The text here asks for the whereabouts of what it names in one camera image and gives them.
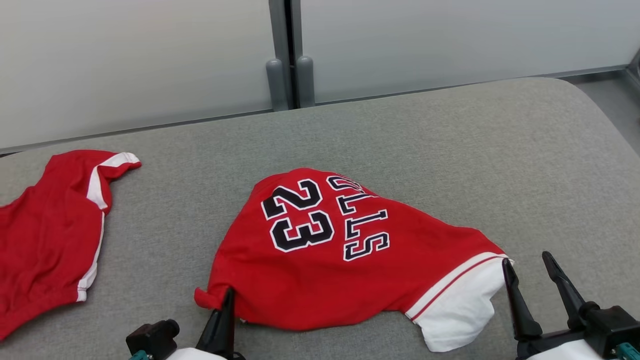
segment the white stripe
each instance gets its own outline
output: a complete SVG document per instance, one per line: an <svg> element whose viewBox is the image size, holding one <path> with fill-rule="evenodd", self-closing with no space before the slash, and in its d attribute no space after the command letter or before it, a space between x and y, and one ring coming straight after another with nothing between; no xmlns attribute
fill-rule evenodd
<svg viewBox="0 0 640 360"><path fill-rule="evenodd" d="M411 307L411 309L409 309L405 313L405 315L409 319L411 319L414 316L418 315L418 313L420 313L420 311L422 311L422 309L424 309L424 307L427 304L429 304L436 295L438 295L444 288L446 288L460 274L462 274L463 272L467 271L469 268L473 267L474 265L478 264L479 262L481 262L483 260L486 260L486 259L494 258L495 256L498 256L500 258L507 258L507 255L505 255L505 254L495 254L493 252L483 252L482 254L478 254L478 255L470 258L469 260L465 261L460 266L455 268L452 272L450 272L447 275L445 275L445 277L440 279L440 281L436 282L436 284L433 285L429 290L427 290L427 292L425 292L424 295L418 301L416 301L416 303Z"/></svg>
<svg viewBox="0 0 640 360"><path fill-rule="evenodd" d="M138 157L130 152L121 152L103 161L101 164L95 166L91 171L89 178L89 189L87 190L86 198L98 205L100 210L107 208L107 203L104 202L102 196L102 186L100 185L100 175L98 175L98 167L119 167L125 163L137 163L140 162ZM86 290L93 284L95 276L98 274L98 255L100 255L100 248L102 247L102 237L104 236L104 212L100 211L102 220L100 222L100 239L98 240L98 247L95 249L93 255L93 263L89 270L82 276L82 279L78 281L78 298L76 302L86 300Z"/></svg>

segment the gray floor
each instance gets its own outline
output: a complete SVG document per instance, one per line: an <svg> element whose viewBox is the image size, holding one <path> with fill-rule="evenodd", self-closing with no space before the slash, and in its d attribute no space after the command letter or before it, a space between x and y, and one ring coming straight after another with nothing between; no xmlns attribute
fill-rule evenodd
<svg viewBox="0 0 640 360"><path fill-rule="evenodd" d="M589 95L640 155L640 88L626 72L572 76L564 80Z"/></svg>

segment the clothing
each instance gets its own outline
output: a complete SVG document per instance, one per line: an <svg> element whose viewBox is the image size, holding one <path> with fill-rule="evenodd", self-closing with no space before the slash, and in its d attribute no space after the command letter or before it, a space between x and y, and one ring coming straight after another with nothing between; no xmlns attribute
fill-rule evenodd
<svg viewBox="0 0 640 360"><path fill-rule="evenodd" d="M141 166L128 152L55 155L0 208L0 340L50 309L86 300L97 273L109 183Z"/></svg>
<svg viewBox="0 0 640 360"><path fill-rule="evenodd" d="M238 317L297 331L402 311L441 352L489 321L505 257L478 230L301 168L255 185L195 300L219 309L231 286Z"/></svg>

